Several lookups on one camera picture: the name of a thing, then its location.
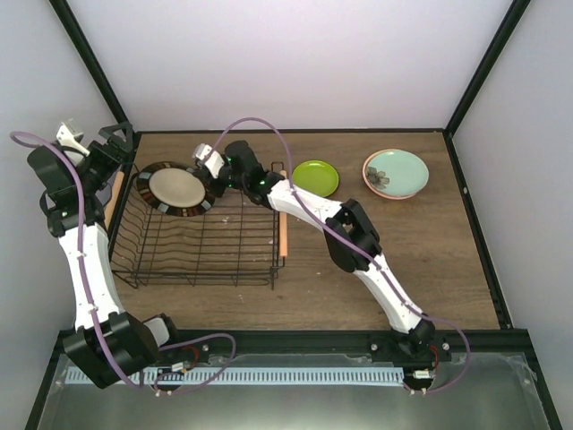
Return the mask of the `lime green plate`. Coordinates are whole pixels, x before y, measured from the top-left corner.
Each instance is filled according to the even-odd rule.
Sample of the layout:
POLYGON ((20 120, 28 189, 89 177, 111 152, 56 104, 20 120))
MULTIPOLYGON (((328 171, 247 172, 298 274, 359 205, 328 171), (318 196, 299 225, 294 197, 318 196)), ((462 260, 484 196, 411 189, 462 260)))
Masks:
POLYGON ((294 184, 320 197, 329 197, 339 186, 339 174, 323 160, 306 160, 295 167, 292 175, 294 184))

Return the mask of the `cream yellow plastic plate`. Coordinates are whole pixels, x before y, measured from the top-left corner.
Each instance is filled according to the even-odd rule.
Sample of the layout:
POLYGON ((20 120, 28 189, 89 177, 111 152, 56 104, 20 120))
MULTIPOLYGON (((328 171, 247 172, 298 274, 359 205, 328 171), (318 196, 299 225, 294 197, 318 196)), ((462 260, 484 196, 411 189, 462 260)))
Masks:
POLYGON ((363 163, 363 180, 372 190, 381 190, 384 187, 383 179, 384 172, 378 170, 376 167, 370 165, 373 159, 378 156, 378 152, 374 152, 363 163))

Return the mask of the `pink plastic plate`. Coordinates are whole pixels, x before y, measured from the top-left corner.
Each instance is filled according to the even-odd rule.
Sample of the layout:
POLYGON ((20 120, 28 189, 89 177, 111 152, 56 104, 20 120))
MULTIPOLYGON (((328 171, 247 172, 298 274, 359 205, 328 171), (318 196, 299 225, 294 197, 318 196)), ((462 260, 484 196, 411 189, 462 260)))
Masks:
POLYGON ((416 195, 416 193, 405 194, 405 195, 394 195, 394 194, 390 194, 390 193, 385 193, 384 191, 376 188, 371 183, 366 182, 365 184, 377 196, 382 197, 382 198, 386 198, 389 200, 393 200, 393 201, 402 201, 405 199, 412 198, 416 195))

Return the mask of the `light blue floral plate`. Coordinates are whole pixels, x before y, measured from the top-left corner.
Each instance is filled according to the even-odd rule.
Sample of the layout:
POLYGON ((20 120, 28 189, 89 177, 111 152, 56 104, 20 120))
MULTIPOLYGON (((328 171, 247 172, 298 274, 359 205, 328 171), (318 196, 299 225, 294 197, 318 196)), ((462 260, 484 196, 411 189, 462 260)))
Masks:
POLYGON ((429 169, 425 162, 406 150, 387 149, 379 153, 371 166, 384 172, 385 193, 394 195, 414 194, 422 191, 429 181, 429 169))

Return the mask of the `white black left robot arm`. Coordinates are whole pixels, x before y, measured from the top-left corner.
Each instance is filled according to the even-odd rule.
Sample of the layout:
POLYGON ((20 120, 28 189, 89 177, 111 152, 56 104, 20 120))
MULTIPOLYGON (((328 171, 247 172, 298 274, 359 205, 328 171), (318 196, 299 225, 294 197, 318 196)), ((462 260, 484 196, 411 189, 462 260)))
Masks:
POLYGON ((104 205, 97 197, 133 152, 128 122, 103 127, 103 142, 81 145, 83 133, 60 124, 54 142, 39 140, 27 163, 42 185, 40 209, 64 251, 75 297, 75 331, 64 352, 100 389, 156 364, 176 360, 183 340, 172 320, 142 322, 126 312, 111 270, 104 205))

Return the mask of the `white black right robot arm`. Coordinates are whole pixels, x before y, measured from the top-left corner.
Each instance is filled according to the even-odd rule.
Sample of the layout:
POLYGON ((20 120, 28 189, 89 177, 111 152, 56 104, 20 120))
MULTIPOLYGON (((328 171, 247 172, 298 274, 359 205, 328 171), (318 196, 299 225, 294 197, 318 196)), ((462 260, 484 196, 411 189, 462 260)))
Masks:
POLYGON ((212 185, 235 188, 257 205, 320 230, 330 259, 362 281, 381 306, 397 337, 400 355, 416 361, 429 351, 435 325, 391 271, 380 236, 358 201, 334 201, 297 187, 286 175, 264 168, 245 141, 228 144, 223 153, 202 144, 194 157, 209 172, 212 185))

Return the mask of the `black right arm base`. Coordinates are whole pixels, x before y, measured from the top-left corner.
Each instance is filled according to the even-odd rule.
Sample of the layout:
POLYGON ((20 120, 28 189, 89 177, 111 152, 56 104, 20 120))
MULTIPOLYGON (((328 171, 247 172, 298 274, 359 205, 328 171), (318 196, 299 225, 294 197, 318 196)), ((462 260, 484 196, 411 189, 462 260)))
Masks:
POLYGON ((440 365, 451 362, 451 354, 433 340, 422 346, 411 343, 396 331, 375 332, 367 340, 372 362, 391 363, 403 369, 402 384, 409 391, 428 394, 441 386, 440 365))

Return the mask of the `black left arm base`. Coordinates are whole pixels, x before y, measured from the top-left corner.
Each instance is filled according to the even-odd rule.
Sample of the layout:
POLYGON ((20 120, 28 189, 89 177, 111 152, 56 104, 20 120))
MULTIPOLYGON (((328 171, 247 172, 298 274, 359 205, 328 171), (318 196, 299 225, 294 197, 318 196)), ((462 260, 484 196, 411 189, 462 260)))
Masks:
POLYGON ((155 364, 157 385, 187 384, 191 373, 206 363, 208 353, 202 345, 189 344, 160 352, 160 360, 155 364))

